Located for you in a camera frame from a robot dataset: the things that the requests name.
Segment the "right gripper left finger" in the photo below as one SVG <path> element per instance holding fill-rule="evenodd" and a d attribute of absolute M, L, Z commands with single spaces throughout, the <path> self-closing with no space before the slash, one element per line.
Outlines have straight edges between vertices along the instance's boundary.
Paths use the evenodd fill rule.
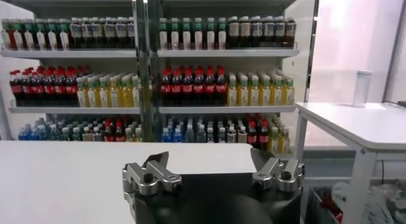
<path fill-rule="evenodd" d="M 146 161 L 129 163 L 122 169 L 123 190 L 127 194 L 155 195 L 162 189 L 176 193 L 182 188 L 182 177 L 167 168 L 169 152 L 150 155 Z"/>

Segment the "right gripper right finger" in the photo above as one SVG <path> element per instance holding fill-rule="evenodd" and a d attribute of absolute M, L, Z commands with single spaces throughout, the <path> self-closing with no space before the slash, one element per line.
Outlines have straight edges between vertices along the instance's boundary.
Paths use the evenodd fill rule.
<path fill-rule="evenodd" d="M 302 187 L 304 164 L 291 157 L 282 162 L 272 153 L 251 148 L 251 159 L 257 171 L 252 184 L 259 191 L 276 188 L 281 192 L 295 192 Z"/>

